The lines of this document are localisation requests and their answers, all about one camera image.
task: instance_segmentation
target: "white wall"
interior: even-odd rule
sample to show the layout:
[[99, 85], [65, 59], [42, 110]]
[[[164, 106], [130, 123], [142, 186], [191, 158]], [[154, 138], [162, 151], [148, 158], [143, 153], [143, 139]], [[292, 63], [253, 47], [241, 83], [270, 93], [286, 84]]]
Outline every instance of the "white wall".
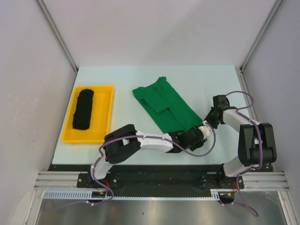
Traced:
[[45, 0], [77, 66], [240, 66], [275, 0]]
[[0, 1], [0, 224], [45, 169], [73, 78], [34, 0]]
[[274, 127], [276, 169], [300, 209], [300, 1], [286, 0], [245, 70], [261, 121]]

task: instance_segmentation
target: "white table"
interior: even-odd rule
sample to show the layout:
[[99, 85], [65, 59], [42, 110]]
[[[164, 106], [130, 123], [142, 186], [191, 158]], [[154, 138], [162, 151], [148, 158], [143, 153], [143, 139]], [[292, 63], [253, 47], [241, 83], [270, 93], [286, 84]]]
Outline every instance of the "white table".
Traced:
[[[161, 134], [161, 130], [138, 103], [132, 90], [154, 83], [160, 76], [175, 88], [186, 103], [204, 119], [212, 107], [212, 97], [241, 90], [234, 66], [150, 66], [150, 67], [80, 67], [76, 86], [113, 85], [115, 98], [112, 110], [111, 131], [126, 124], [134, 124], [137, 130], [145, 133]], [[229, 97], [232, 106], [245, 106], [242, 94]], [[61, 142], [60, 131], [52, 164], [92, 164], [99, 157], [100, 144], [68, 144]], [[205, 157], [193, 157], [184, 152], [165, 154], [153, 150], [135, 153], [123, 165], [203, 165], [221, 164], [237, 155], [239, 134], [228, 125], [219, 125], [214, 150]], [[207, 152], [212, 145], [211, 135], [203, 147], [195, 154]]]

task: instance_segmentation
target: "shiny metal surface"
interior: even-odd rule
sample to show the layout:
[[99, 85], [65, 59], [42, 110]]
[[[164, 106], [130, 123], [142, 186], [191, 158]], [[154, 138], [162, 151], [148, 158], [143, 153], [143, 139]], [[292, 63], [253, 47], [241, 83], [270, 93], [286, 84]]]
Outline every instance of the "shiny metal surface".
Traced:
[[37, 225], [286, 225], [277, 192], [244, 193], [260, 214], [244, 207], [215, 201], [111, 201], [93, 206], [74, 204], [46, 211], [75, 200], [43, 200]]

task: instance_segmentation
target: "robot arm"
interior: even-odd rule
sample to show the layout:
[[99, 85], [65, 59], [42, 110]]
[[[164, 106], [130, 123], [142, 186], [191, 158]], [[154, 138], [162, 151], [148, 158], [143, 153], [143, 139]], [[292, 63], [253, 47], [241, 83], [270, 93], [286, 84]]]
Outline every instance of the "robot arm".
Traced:
[[[202, 126], [194, 126], [187, 132], [178, 131], [164, 135], [151, 135], [136, 131], [134, 125], [128, 124], [108, 134], [105, 137], [105, 143], [118, 138], [120, 140], [110, 143], [100, 150], [102, 160], [91, 166], [91, 169], [95, 169], [95, 178], [98, 180], [103, 179], [114, 164], [125, 161], [138, 150], [159, 150], [164, 153], [181, 152], [181, 149], [166, 141], [166, 139], [172, 140], [172, 142], [177, 143], [182, 148], [189, 148], [192, 151], [202, 147], [206, 138], [212, 133], [211, 128], [206, 125], [205, 121], [211, 124], [214, 129], [217, 129], [220, 123], [228, 124], [240, 134], [238, 156], [223, 164], [222, 173], [224, 176], [236, 177], [247, 168], [259, 164], [260, 153], [258, 144], [255, 143], [257, 139], [255, 127], [251, 125], [249, 120], [236, 113], [236, 107], [230, 106], [225, 95], [214, 96], [213, 102], [214, 107], [211, 108]], [[277, 155], [272, 125], [255, 123], [258, 125], [261, 133], [263, 163], [273, 163], [276, 161]], [[135, 137], [121, 140], [123, 137], [130, 136]]]

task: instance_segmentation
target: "cloth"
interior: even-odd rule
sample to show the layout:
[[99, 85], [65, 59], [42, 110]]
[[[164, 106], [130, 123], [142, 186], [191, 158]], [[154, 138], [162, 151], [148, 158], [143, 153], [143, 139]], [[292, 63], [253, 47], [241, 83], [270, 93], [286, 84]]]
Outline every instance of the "cloth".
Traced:
[[163, 133], [188, 131], [202, 123], [202, 119], [167, 82], [166, 77], [160, 77], [154, 84], [132, 92]]
[[84, 89], [80, 91], [76, 110], [73, 115], [73, 129], [87, 130], [90, 128], [94, 91]]

